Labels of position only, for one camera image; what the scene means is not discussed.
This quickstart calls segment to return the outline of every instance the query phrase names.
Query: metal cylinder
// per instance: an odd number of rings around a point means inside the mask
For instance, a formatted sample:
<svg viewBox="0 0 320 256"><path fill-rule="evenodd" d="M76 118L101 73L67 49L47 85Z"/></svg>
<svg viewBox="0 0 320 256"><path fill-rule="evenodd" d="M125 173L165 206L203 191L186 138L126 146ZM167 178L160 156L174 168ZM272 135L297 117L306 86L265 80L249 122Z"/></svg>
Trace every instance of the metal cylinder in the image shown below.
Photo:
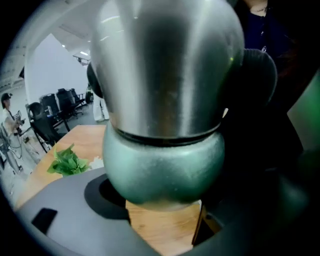
<svg viewBox="0 0 320 256"><path fill-rule="evenodd" d="M227 1L109 0L95 25L91 64L113 127L155 139L215 130L244 50Z"/></svg>

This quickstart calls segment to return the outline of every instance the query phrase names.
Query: office chair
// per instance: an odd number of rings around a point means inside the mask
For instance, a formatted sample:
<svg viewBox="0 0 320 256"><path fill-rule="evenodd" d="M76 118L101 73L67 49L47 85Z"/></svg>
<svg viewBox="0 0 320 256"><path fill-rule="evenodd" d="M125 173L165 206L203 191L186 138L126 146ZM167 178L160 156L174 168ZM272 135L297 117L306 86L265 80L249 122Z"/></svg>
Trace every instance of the office chair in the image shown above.
<svg viewBox="0 0 320 256"><path fill-rule="evenodd" d="M56 115L59 112L56 96L54 93L41 96L39 98L39 101L45 110L50 107L53 115Z"/></svg>
<svg viewBox="0 0 320 256"><path fill-rule="evenodd" d="M58 89L56 96L59 101L60 111L63 111L66 117L74 116L78 118L78 114L83 115L82 112L76 111L76 108L79 104L75 102L71 91L66 89Z"/></svg>
<svg viewBox="0 0 320 256"><path fill-rule="evenodd" d="M28 105L26 107L26 110L30 120L30 125L43 150L47 152L43 145L43 142L41 142L38 136L40 136L45 143L53 147L54 144L64 136L64 134L58 133L55 130L40 103L34 102Z"/></svg>
<svg viewBox="0 0 320 256"><path fill-rule="evenodd" d="M87 105L87 104L83 104L85 102L84 93L77 94L76 90L74 88L72 88L70 91L71 91L72 96L74 98L75 104L78 104L79 107Z"/></svg>

